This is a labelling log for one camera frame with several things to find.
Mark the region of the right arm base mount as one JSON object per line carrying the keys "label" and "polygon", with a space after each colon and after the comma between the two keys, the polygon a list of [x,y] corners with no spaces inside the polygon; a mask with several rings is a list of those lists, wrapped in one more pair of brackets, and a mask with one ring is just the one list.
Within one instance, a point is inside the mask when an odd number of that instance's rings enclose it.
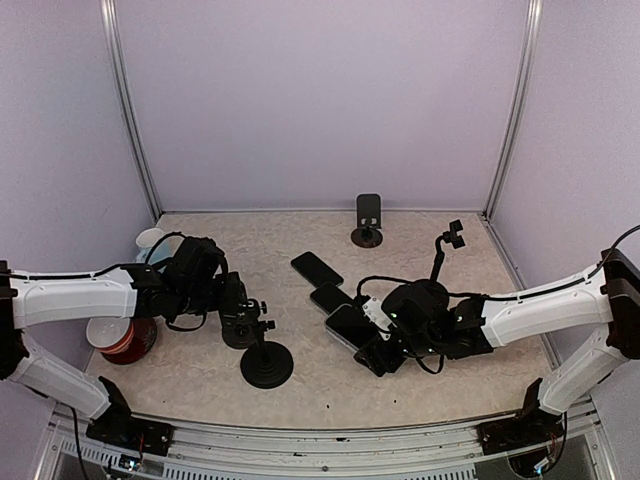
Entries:
{"label": "right arm base mount", "polygon": [[524,421],[507,418],[477,426],[485,456],[535,446],[564,435],[564,421]]}

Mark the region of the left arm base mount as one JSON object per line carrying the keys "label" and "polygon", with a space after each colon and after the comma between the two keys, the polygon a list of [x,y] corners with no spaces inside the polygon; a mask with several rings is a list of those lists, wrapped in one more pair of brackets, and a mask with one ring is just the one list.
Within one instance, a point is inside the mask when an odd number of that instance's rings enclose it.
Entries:
{"label": "left arm base mount", "polygon": [[138,417],[111,417],[91,421],[86,436],[105,444],[166,457],[173,439],[174,427],[169,423]]}

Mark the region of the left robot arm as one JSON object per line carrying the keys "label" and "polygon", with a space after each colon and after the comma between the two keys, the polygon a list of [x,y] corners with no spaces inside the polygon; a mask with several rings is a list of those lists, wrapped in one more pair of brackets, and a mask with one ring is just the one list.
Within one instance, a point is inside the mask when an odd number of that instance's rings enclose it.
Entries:
{"label": "left robot arm", "polygon": [[121,445],[140,424],[118,387],[84,374],[28,339],[34,325],[89,318],[155,318],[218,313],[234,328],[247,299],[238,273],[207,237],[185,237],[175,253],[153,264],[116,264],[98,272],[32,274],[1,269],[1,377],[64,402]]}

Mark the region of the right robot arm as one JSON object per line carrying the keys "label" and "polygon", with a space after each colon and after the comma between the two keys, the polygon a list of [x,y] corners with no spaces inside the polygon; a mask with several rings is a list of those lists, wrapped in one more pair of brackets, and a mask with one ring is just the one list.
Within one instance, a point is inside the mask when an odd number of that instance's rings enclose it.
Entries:
{"label": "right robot arm", "polygon": [[399,282],[384,300],[356,300],[396,357],[458,360],[524,338],[591,325],[591,336],[550,375],[528,387],[511,433],[523,444],[546,432],[619,366],[639,357],[639,270],[617,248],[596,265],[538,288],[502,296],[453,293],[433,280]]}

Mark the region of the plate phone stand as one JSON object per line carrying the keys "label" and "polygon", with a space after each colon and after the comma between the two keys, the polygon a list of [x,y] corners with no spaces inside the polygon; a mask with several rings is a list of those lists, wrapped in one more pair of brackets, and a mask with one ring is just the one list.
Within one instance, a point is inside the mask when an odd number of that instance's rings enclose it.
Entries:
{"label": "plate phone stand", "polygon": [[381,197],[377,193],[363,193],[356,197],[357,226],[351,241],[361,248],[375,248],[383,242],[381,232]]}
{"label": "plate phone stand", "polygon": [[250,305],[251,301],[239,273],[230,272],[219,303],[218,314],[222,339],[233,349],[246,349],[255,343],[253,330],[247,319]]}

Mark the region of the clear case phone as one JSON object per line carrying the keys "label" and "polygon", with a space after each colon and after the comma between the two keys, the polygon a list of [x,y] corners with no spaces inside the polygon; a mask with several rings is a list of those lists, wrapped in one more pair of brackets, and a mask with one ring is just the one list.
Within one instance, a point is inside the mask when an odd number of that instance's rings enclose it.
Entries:
{"label": "clear case phone", "polygon": [[325,319],[326,331],[341,343],[357,351],[372,340],[381,340],[381,332],[355,307],[345,304]]}

